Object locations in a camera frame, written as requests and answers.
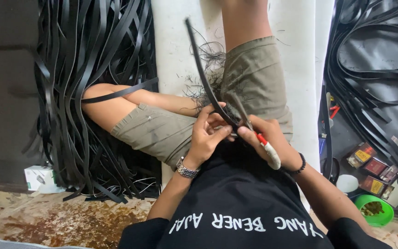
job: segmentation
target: hand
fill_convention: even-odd
[[[225,107],[225,103],[219,102],[219,105]],[[191,148],[184,159],[184,166],[188,169],[196,170],[203,162],[207,161],[213,154],[216,146],[224,140],[233,130],[230,125],[217,114],[210,113],[214,111],[213,105],[207,105],[202,108],[191,135]]]
[[[279,122],[275,119],[265,121],[261,118],[258,118],[254,115],[248,116],[251,124],[259,133],[262,133],[262,136],[273,146],[276,150],[277,155],[280,158],[280,162],[282,167],[290,171],[299,170],[302,166],[302,159],[293,147],[287,142],[284,134],[280,130]],[[242,126],[239,127],[237,133],[240,137],[242,137],[245,141],[247,141],[251,146],[253,146],[264,160],[267,162],[271,162],[270,157],[267,155],[267,152],[264,150],[256,135],[247,127]]]

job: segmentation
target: left hand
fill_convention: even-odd
[[[210,113],[214,111],[213,105],[207,105],[202,108],[191,135],[191,148],[184,159],[184,166],[191,170],[196,170],[203,162],[207,161],[213,154],[216,146],[224,140],[233,130],[227,125],[222,117],[217,114]],[[224,125],[224,127],[216,130],[215,127]]]

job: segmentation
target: right hand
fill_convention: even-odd
[[[271,146],[273,146],[274,150],[276,150],[282,167],[285,167],[285,169],[289,171],[297,171],[301,168],[302,159],[297,150],[295,150],[285,139],[277,120],[272,119],[265,121],[254,115],[249,115],[248,119],[251,121],[251,125],[254,130],[262,133],[262,136],[271,144]],[[241,138],[255,148],[259,156],[269,163],[272,162],[254,132],[245,126],[242,126],[239,127],[237,133]]]

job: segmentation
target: black t-shirt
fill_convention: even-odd
[[[237,141],[218,145],[170,221],[155,218],[126,227],[119,248],[391,247],[348,218],[323,234],[294,180]]]

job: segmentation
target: white box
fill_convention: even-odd
[[[26,176],[27,187],[29,190],[38,190],[41,184],[56,186],[54,172],[51,167],[45,166],[32,166],[24,169]]]

